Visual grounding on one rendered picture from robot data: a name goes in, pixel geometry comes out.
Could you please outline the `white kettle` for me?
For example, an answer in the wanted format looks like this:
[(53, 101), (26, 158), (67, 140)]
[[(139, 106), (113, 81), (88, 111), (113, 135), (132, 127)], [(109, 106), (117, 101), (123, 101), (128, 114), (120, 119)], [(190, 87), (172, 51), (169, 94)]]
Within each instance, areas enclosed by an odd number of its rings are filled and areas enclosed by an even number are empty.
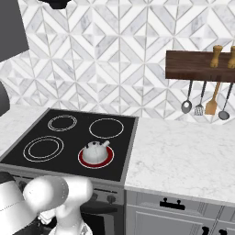
[(106, 140), (104, 143), (99, 141), (89, 142), (83, 150), (84, 161), (90, 164), (99, 164), (105, 161), (108, 155), (106, 150), (108, 145), (108, 140)]

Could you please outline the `hanging metal spoon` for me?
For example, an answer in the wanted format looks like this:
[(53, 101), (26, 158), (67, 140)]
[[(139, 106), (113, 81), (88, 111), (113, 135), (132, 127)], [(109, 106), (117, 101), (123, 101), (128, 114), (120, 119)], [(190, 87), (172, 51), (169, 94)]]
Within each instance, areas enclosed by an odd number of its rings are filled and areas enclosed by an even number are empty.
[(188, 93), (187, 93), (187, 99), (181, 105), (181, 109), (184, 114), (187, 114), (192, 108), (192, 103), (189, 100), (190, 95), (191, 95), (192, 85), (193, 85), (193, 81), (190, 81)]

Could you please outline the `grey range hood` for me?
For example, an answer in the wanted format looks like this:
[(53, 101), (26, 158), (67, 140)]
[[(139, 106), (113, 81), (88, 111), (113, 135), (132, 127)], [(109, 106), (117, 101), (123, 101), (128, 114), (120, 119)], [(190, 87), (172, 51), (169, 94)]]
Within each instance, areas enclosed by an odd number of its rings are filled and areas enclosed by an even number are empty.
[(28, 50), (17, 0), (0, 0), (0, 62)]

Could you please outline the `hanging wooden spatula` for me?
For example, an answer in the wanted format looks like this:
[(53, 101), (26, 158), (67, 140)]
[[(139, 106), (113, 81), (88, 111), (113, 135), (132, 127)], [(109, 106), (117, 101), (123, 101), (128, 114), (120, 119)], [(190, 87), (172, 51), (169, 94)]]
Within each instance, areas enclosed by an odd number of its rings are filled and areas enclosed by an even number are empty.
[(216, 113), (217, 109), (217, 102), (216, 102), (216, 96), (218, 94), (218, 89), (220, 87), (220, 82), (217, 82), (214, 94), (209, 102), (206, 104), (205, 114), (206, 115), (214, 115)]

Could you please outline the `grey cupboard door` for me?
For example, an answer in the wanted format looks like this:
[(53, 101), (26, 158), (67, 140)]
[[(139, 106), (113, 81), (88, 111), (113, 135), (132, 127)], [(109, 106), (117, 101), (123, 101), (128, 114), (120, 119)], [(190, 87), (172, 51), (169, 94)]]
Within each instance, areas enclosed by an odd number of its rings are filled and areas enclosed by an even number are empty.
[(227, 235), (235, 235), (235, 207), (222, 208), (213, 235), (220, 235), (218, 232), (220, 229), (225, 229)]
[(201, 235), (214, 219), (179, 214), (160, 209), (127, 205), (126, 235)]

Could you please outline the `hanging metal slotted spatula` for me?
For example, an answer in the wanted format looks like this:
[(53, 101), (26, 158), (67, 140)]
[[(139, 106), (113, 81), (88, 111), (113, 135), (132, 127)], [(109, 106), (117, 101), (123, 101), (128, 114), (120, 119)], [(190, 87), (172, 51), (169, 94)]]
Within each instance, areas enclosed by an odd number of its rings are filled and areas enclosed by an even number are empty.
[[(207, 82), (204, 82), (203, 87), (202, 87), (202, 92), (201, 92), (201, 99), (204, 96), (204, 93), (205, 93), (205, 90), (206, 90), (206, 85), (207, 85)], [(199, 104), (197, 106), (195, 106), (194, 115), (195, 116), (202, 116), (203, 115), (203, 110), (204, 110), (204, 107), (202, 106), (202, 102), (199, 102)]]

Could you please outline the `hanging metal ladle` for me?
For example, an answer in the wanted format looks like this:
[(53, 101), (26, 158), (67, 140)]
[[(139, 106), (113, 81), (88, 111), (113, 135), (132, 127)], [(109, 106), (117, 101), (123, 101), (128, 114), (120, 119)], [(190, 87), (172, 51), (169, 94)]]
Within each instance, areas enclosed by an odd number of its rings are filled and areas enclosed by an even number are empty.
[[(229, 85), (229, 91), (228, 91), (228, 93), (227, 93), (227, 97), (226, 97), (226, 101), (225, 101), (225, 104), (224, 104), (224, 108), (226, 107), (226, 105), (227, 105), (227, 103), (228, 103), (232, 86), (233, 86), (233, 84), (230, 84), (230, 85)], [(229, 119), (229, 113), (228, 113), (224, 108), (218, 113), (218, 117), (219, 117), (221, 120), (227, 120), (227, 119)]]

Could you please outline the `black stove with grey frame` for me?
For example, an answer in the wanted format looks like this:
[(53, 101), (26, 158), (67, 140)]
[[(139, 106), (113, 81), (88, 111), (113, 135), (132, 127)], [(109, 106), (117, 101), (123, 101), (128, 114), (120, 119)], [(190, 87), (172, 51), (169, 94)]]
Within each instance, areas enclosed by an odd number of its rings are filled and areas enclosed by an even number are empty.
[[(94, 235), (125, 235), (124, 183), (138, 124), (136, 117), (49, 109), (0, 158), (0, 171), (28, 183), (41, 175), (90, 178), (96, 201), (83, 204), (115, 207), (111, 214), (83, 213)], [(92, 141), (104, 143), (107, 158), (99, 164), (83, 159), (84, 147)], [(116, 202), (109, 204), (108, 196)]]

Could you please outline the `black round ceiling fixture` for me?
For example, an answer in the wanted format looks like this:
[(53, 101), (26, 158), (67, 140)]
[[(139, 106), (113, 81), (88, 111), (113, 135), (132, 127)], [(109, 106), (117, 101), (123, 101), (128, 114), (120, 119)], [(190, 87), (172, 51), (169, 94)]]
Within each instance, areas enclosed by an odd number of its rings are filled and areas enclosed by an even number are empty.
[(41, 3), (48, 4), (53, 10), (63, 10), (72, 0), (39, 0)]

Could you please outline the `grey drawer front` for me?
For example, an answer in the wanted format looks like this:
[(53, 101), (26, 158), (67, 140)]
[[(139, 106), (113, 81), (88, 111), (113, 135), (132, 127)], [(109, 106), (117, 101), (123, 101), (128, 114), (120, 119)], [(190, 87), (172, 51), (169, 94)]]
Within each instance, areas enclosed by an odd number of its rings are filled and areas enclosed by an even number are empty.
[[(160, 202), (163, 201), (165, 197), (167, 198), (167, 201), (171, 203), (175, 203), (177, 200), (180, 200), (181, 204), (185, 206), (185, 210), (161, 207)], [(127, 192), (127, 204), (138, 207), (146, 207), (150, 209), (172, 211), (175, 213), (181, 213), (203, 218), (216, 218), (221, 209), (221, 206), (209, 204), (207, 202), (192, 201), (177, 197), (160, 196), (155, 194), (133, 191)]]

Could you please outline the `dark grey rounded object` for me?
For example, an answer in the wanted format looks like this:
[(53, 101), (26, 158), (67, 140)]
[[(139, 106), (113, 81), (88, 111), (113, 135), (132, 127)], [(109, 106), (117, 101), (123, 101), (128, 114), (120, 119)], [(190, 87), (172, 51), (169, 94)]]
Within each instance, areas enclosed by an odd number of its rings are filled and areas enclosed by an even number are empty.
[(0, 81), (0, 117), (10, 109), (10, 101), (6, 89)]

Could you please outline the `dark wooden wall shelf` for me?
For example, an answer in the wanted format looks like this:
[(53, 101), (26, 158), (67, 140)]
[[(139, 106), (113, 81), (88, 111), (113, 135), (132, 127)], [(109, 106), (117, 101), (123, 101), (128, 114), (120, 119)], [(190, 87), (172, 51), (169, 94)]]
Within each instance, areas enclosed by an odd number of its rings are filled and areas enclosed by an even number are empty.
[(210, 51), (168, 50), (165, 57), (165, 78), (207, 82), (235, 82), (235, 68), (228, 67), (230, 52), (221, 52), (218, 67), (211, 68)]

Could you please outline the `wooden pepper mill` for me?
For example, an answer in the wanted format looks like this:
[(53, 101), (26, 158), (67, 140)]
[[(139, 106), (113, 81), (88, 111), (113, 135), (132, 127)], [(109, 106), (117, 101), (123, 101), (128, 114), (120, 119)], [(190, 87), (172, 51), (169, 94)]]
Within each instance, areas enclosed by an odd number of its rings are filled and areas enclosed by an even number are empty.
[(228, 68), (230, 69), (235, 68), (235, 46), (231, 46), (230, 48), (230, 58), (228, 62)]
[(218, 67), (218, 57), (219, 54), (221, 53), (223, 47), (221, 45), (215, 45), (213, 47), (213, 57), (210, 62), (210, 67), (211, 68), (217, 68)]

